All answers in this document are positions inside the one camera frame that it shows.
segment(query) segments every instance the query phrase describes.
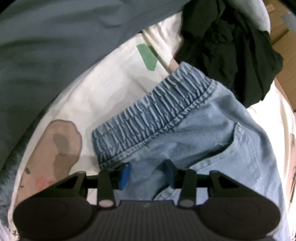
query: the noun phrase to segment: green patch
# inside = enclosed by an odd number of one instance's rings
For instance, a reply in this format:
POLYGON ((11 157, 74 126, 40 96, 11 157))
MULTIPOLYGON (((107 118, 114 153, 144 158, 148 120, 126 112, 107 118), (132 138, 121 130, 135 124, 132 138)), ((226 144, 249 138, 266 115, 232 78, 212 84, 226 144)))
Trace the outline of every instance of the green patch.
POLYGON ((154 71, 157 63, 157 53, 151 46, 146 44, 137 45, 137 49, 141 54, 146 68, 150 71, 154 71))

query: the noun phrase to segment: cardboard box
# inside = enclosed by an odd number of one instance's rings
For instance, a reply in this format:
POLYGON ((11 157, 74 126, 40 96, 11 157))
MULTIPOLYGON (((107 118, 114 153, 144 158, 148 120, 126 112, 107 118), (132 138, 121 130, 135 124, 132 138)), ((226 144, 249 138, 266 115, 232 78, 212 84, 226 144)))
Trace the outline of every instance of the cardboard box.
POLYGON ((274 7, 274 10, 268 13, 271 24, 270 39, 272 44, 274 44, 289 31, 285 22, 281 18, 289 13, 289 10, 278 0, 264 0, 264 3, 266 6, 272 4, 274 7))
POLYGON ((288 31, 273 47, 284 58, 283 70, 276 77, 296 111, 296 33, 288 31))
POLYGON ((267 12, 271 12, 273 10, 275 10, 275 7, 274 5, 270 2, 270 0, 263 0, 265 6, 266 6, 266 9, 267 9, 267 12))

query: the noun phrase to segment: light blue jeans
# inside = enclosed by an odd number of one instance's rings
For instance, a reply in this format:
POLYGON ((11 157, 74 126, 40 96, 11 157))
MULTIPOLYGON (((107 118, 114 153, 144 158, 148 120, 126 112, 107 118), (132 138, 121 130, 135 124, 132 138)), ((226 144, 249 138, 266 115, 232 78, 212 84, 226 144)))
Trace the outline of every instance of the light blue jeans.
MULTIPOLYGON (((218 170, 280 208, 274 238, 291 240, 281 179, 270 141, 231 91, 187 63, 151 93, 92 133, 101 169, 131 163, 131 178, 120 200, 178 200, 168 187, 162 162, 199 174, 218 170)), ((207 200, 197 190, 197 204, 207 200)))

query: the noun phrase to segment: elastic waistband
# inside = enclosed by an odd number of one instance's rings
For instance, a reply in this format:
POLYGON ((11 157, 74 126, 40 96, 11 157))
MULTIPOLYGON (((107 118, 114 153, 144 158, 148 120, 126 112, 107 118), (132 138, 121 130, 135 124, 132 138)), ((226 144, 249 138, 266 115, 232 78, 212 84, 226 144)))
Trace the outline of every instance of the elastic waistband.
POLYGON ((152 138, 169 132, 215 89, 216 81, 182 62, 143 99, 92 132, 100 168, 114 168, 152 138))

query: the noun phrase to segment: gray blanket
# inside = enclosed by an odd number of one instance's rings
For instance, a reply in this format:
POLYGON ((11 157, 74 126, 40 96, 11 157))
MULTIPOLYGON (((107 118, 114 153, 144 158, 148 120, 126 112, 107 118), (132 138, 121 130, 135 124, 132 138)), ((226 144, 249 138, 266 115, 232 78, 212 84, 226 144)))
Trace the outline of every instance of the gray blanket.
POLYGON ((14 1, 0 14, 0 170, 25 130, 60 91, 188 1, 14 1))

